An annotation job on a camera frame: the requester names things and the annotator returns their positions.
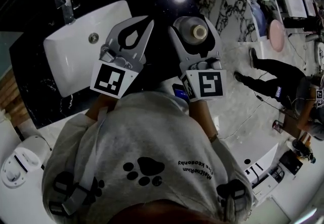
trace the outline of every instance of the black pants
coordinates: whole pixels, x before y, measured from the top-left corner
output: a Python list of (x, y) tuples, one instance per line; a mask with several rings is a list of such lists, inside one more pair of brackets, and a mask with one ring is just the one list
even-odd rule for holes
[(305, 74), (297, 67), (271, 59), (258, 59), (254, 62), (254, 67), (267, 71), (277, 78), (265, 82), (244, 76), (243, 84), (258, 93), (276, 99), (286, 108), (291, 108), (299, 82)]

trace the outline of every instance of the white marble wall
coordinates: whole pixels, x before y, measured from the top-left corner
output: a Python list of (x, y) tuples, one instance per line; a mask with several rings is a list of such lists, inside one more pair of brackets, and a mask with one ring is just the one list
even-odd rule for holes
[(257, 33), (247, 0), (202, 0), (198, 4), (223, 42), (255, 42)]

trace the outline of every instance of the black paw print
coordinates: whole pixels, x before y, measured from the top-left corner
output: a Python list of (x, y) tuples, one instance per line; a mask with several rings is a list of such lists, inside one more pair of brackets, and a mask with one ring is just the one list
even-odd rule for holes
[[(164, 171), (164, 163), (157, 162), (156, 160), (150, 157), (140, 157), (137, 160), (137, 163), (140, 166), (141, 173), (144, 174), (142, 178), (138, 180), (138, 184), (141, 186), (146, 186), (150, 183), (150, 178), (148, 176), (157, 175)], [(127, 175), (128, 180), (135, 180), (138, 177), (138, 173), (133, 171), (134, 165), (132, 163), (125, 163), (123, 165), (123, 169), (126, 172), (130, 172)], [(154, 186), (160, 186), (162, 183), (161, 176), (155, 176), (152, 180), (152, 184)]]
[(97, 181), (97, 179), (93, 178), (93, 183), (91, 186), (91, 190), (83, 202), (83, 205), (90, 205), (96, 202), (96, 197), (100, 197), (102, 195), (101, 188), (105, 187), (105, 182), (103, 180)]

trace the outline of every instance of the cable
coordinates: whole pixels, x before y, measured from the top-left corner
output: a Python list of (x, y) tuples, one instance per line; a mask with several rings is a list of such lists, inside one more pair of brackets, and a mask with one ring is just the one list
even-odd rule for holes
[[(260, 77), (258, 78), (258, 80), (259, 80), (261, 77), (263, 77), (264, 75), (266, 75), (267, 73), (268, 73), (268, 72), (265, 72), (264, 74), (260, 75)], [(294, 120), (297, 119), (296, 114), (295, 114), (295, 118), (293, 118), (292, 116), (290, 116), (289, 114), (287, 114), (285, 111), (283, 111), (283, 110), (281, 110), (281, 109), (279, 109), (279, 108), (277, 108), (277, 107), (271, 105), (270, 103), (268, 103), (267, 100), (270, 99), (270, 97), (269, 97), (267, 100), (264, 100), (261, 96), (257, 95), (257, 94), (255, 93), (254, 90), (253, 90), (253, 92), (254, 92), (254, 95), (258, 98), (258, 100), (260, 100), (260, 101), (262, 101), (262, 102), (268, 104), (269, 106), (273, 107), (274, 109), (277, 109), (279, 112), (281, 112), (281, 113), (287, 115), (288, 117), (290, 117), (290, 118), (292, 118), (292, 119), (294, 119)]]
[(307, 63), (307, 45), (305, 47), (305, 45), (303, 45), (303, 48), (305, 50), (305, 64), (304, 64), (304, 70), (306, 70), (306, 63)]
[(52, 148), (51, 148), (51, 146), (50, 146), (50, 144), (47, 142), (47, 140), (46, 139), (44, 139), (43, 137), (41, 137), (41, 136), (39, 136), (40, 138), (42, 138), (43, 140), (45, 140), (45, 142), (46, 142), (46, 144), (49, 146), (49, 148), (50, 148), (50, 151), (52, 151)]
[(242, 122), (242, 124), (238, 127), (238, 129), (236, 129), (236, 131), (233, 133), (233, 134), (231, 134), (231, 135), (229, 135), (229, 136), (227, 136), (227, 137), (225, 137), (224, 139), (227, 139), (228, 137), (231, 137), (231, 136), (233, 136), (233, 135), (235, 135), (236, 133), (237, 133), (237, 131), (241, 128), (241, 126), (250, 118), (250, 117), (252, 117), (252, 115), (257, 111), (257, 109), (262, 105), (263, 103), (261, 103), (259, 106), (257, 106), (256, 107), (256, 109), (252, 112), (252, 114), (246, 119), (246, 120), (244, 120), (243, 122)]
[(309, 35), (309, 34), (314, 34), (313, 32), (312, 33), (290, 33), (289, 35), (288, 35), (288, 37), (290, 37), (291, 35)]
[(276, 170), (271, 170), (269, 173), (278, 183), (280, 183), (285, 176), (285, 171), (283, 171), (283, 169), (279, 166), (279, 164), (277, 164)]
[(259, 176), (256, 171), (254, 171), (253, 166), (250, 167), (250, 169), (254, 172), (254, 174), (257, 176), (257, 183), (254, 183), (253, 185), (257, 185), (259, 183)]
[(288, 37), (288, 41), (289, 41), (289, 43), (292, 45), (292, 47), (293, 47), (293, 49), (294, 49), (294, 51), (295, 51), (295, 53), (299, 56), (299, 58), (300, 59), (302, 59), (302, 61), (304, 62), (304, 63), (306, 63), (305, 62), (305, 60), (298, 54), (298, 52), (297, 52), (297, 50), (296, 50), (296, 48), (294, 47), (294, 45), (293, 45), (293, 43), (291, 43), (291, 41), (290, 41), (290, 39), (289, 39), (289, 37)]
[(295, 102), (296, 100), (299, 100), (299, 99), (301, 99), (301, 100), (316, 100), (316, 99), (305, 99), (305, 98), (298, 97), (298, 98), (294, 99), (293, 102), (291, 102), (291, 104), (293, 105), (294, 102)]

